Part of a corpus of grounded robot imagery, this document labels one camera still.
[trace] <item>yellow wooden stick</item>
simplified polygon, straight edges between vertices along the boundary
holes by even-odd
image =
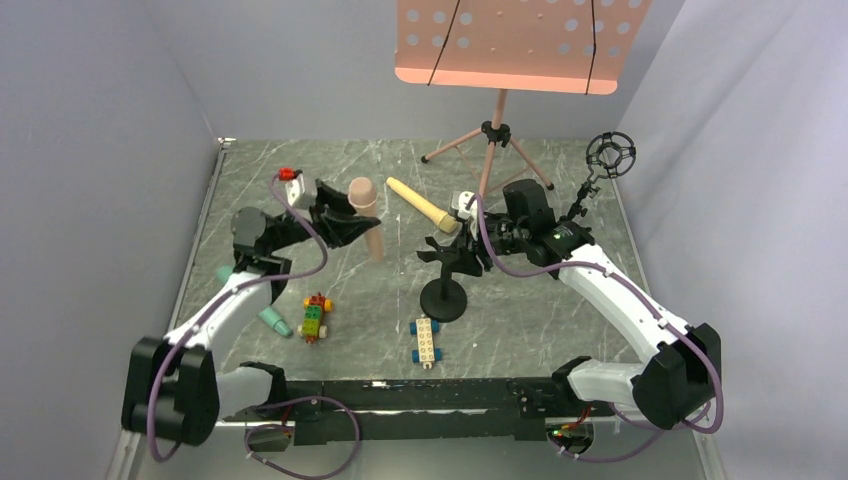
[[[439,230],[445,233],[451,233],[456,230],[456,219],[451,217],[448,212],[430,203],[426,198],[416,193],[415,190],[404,185],[400,180],[389,177],[386,179],[386,185],[432,220],[439,227]]]

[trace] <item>tripod leg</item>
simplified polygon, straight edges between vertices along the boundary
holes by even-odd
[[[554,184],[551,183],[548,177],[544,173],[542,173],[541,170],[539,170],[539,167],[536,165],[536,162],[530,159],[530,156],[528,156],[527,152],[525,152],[524,149],[521,148],[521,145],[519,145],[514,138],[509,139],[509,144],[512,145],[512,148],[514,148],[519,155],[521,155],[521,158],[523,158],[524,161],[527,162],[527,165],[532,168],[534,172],[536,172],[536,176],[538,176],[539,179],[542,180],[542,183],[545,184],[548,190],[553,190]]]
[[[506,94],[509,90],[498,90],[498,101],[495,103],[495,113],[492,114],[492,128],[497,130],[501,127],[503,121],[503,110],[506,107]]]
[[[471,140],[472,138],[476,137],[477,135],[480,135],[481,133],[483,133],[483,130],[480,130],[479,128],[475,128],[474,130],[472,130],[472,131],[466,133],[465,135],[457,138],[456,140],[448,143],[447,145],[443,145],[439,149],[432,151],[432,152],[428,153],[427,155],[424,155],[423,157],[421,157],[421,163],[427,163],[430,160],[432,160],[433,157],[441,155],[441,154],[447,152],[448,150],[450,150],[451,148],[457,147],[460,144],[463,144],[463,143]]]
[[[474,175],[474,180],[480,181],[480,175],[477,173],[477,169],[474,168],[474,165],[471,165],[471,162],[468,161],[468,157],[465,156],[465,153],[462,152],[459,148],[456,149],[457,153],[459,153],[459,158],[462,159],[462,163],[468,167],[468,171],[471,172],[471,175]]]
[[[483,174],[480,175],[480,187],[478,192],[480,195],[486,195],[486,188],[489,186],[489,174],[492,172],[492,160],[495,158],[495,147],[497,143],[489,142],[486,146],[486,162],[483,163]]]
[[[489,187],[489,189],[488,189],[488,190],[486,190],[486,195],[488,195],[488,194],[490,194],[490,193],[494,192],[495,190],[497,190],[497,189],[499,189],[499,188],[503,187],[504,185],[506,185],[507,183],[509,183],[509,182],[511,182],[511,181],[513,181],[513,180],[515,180],[516,178],[520,177],[521,175],[523,175],[524,173],[526,173],[526,172],[527,172],[527,170],[530,170],[530,167],[529,167],[529,166],[524,167],[524,170],[519,170],[519,171],[517,171],[517,172],[516,172],[515,174],[513,174],[511,177],[509,177],[509,178],[507,178],[506,180],[502,181],[501,183],[499,183],[499,184],[495,185],[494,187]]]

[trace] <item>black elastic band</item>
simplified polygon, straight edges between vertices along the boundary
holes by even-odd
[[[436,69],[439,68],[439,62],[442,61],[442,54],[445,53],[445,47],[448,44],[448,39],[450,38],[450,31],[453,29],[453,21],[456,19],[456,12],[459,11],[459,2],[462,0],[456,0],[456,6],[453,8],[453,16],[451,17],[451,23],[448,25],[448,33],[445,34],[445,41],[442,42],[442,49],[439,50],[439,57],[436,58],[436,64],[433,65],[433,71],[430,72],[430,80],[427,80],[427,86],[430,86],[430,83],[433,82],[433,75],[436,74]]]
[[[584,93],[584,95],[589,95],[589,84],[592,83],[592,70],[595,69],[595,55],[597,54],[598,37],[595,32],[595,0],[592,0],[592,63],[589,65],[589,78],[586,79],[586,93]]]

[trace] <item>toy block car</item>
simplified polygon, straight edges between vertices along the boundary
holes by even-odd
[[[297,334],[306,343],[315,343],[319,338],[327,338],[327,326],[322,323],[324,314],[333,311],[333,301],[321,295],[303,299],[303,323],[297,326]]]
[[[427,317],[409,323],[409,333],[418,337],[418,348],[412,351],[412,363],[420,363],[424,369],[442,360],[442,349],[434,348],[433,334],[439,333],[439,322]]]

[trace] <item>round black base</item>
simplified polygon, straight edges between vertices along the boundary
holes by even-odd
[[[440,295],[442,281],[435,279],[424,285],[421,290],[421,310],[424,315],[439,323],[450,323],[465,313],[468,306],[468,295],[456,280],[448,280],[448,296],[443,299]]]

